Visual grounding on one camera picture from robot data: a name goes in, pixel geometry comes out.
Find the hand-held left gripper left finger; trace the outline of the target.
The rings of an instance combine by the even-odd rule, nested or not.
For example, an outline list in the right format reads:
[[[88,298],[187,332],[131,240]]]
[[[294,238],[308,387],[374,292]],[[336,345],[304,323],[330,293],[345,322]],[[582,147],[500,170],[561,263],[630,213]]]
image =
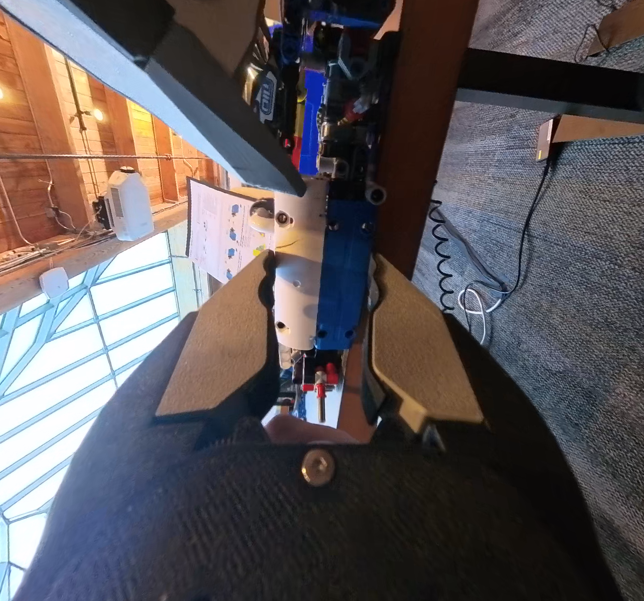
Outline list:
[[[200,308],[158,421],[261,421],[269,413],[279,393],[275,276],[275,254],[264,251]]]

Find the white illustrated leaflet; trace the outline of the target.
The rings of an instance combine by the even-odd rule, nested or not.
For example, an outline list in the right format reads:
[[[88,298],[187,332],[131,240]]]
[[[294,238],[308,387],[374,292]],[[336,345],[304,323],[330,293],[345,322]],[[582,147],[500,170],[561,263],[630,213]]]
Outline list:
[[[274,250],[272,200],[253,201],[195,178],[187,179],[187,198],[187,256],[220,283]]]

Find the large grid window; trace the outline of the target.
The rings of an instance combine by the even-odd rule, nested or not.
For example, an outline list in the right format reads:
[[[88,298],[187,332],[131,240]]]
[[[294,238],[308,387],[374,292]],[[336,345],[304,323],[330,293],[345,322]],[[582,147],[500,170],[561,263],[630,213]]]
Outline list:
[[[182,224],[1,314],[1,599],[11,600],[102,407],[207,295]]]

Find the brown cardboard box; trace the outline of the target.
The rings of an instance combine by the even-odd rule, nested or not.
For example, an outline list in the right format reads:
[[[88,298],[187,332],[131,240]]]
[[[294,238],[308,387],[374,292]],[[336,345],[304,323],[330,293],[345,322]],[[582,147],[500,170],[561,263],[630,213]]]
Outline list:
[[[537,162],[545,161],[553,147],[560,143],[641,135],[643,135],[642,123],[559,114],[541,124],[538,130],[535,158]]]

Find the white wall device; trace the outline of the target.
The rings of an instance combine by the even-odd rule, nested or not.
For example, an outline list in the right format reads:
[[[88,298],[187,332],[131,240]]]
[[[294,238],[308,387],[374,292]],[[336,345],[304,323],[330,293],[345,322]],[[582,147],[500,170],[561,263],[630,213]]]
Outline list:
[[[148,189],[137,170],[122,167],[112,173],[104,202],[109,228],[118,240],[135,242],[153,233]]]

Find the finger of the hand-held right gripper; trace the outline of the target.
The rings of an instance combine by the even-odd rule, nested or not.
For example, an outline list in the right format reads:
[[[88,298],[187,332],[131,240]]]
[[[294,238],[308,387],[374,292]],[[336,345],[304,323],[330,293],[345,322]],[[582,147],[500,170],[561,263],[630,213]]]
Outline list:
[[[226,73],[184,27],[171,27],[141,67],[63,0],[1,0],[1,9],[242,182],[305,194],[300,173],[243,99],[234,72]]]

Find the toy brick car model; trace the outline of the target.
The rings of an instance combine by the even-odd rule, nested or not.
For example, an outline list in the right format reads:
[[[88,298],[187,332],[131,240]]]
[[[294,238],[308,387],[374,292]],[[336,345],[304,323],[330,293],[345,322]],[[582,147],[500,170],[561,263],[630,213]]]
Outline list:
[[[377,207],[375,182],[399,33],[383,27],[396,0],[278,0],[247,67],[246,101],[307,187],[253,205],[273,235],[274,319],[283,372],[278,404],[299,418],[307,395],[326,423],[326,397],[366,304]]]

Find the small white wall sensor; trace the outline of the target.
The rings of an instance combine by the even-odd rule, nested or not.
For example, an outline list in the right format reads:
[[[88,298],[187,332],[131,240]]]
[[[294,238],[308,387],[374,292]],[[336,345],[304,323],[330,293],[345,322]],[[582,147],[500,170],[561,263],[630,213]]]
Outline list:
[[[69,276],[63,267],[51,267],[39,275],[39,285],[48,300],[57,299],[69,290]]]

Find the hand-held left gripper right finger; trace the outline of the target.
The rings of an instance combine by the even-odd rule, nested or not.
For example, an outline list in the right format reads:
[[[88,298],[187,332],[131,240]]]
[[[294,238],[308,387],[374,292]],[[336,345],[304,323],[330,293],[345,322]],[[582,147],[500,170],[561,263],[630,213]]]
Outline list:
[[[483,423],[443,312],[382,255],[369,272],[362,343],[368,422],[398,416],[413,434],[433,423]]]

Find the cardboard piece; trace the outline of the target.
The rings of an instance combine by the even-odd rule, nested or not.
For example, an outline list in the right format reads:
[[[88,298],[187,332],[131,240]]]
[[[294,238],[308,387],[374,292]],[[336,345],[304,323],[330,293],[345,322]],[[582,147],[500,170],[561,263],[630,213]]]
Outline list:
[[[589,46],[587,56],[598,56],[641,37],[643,0],[632,0],[604,17]]]

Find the black desk leg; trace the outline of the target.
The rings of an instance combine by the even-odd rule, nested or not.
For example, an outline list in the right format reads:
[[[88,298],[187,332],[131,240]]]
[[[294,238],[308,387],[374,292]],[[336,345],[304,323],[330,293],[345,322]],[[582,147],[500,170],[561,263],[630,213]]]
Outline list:
[[[643,74],[468,48],[455,100],[643,124]]]

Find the thin metal rod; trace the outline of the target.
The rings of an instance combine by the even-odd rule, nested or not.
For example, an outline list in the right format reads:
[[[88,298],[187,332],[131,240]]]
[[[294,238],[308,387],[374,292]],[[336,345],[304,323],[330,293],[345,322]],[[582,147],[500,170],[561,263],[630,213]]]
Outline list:
[[[1,153],[1,161],[51,161],[51,160],[113,160],[113,161],[209,161],[207,156],[185,156],[185,155],[107,155],[107,154],[22,154],[22,153]]]

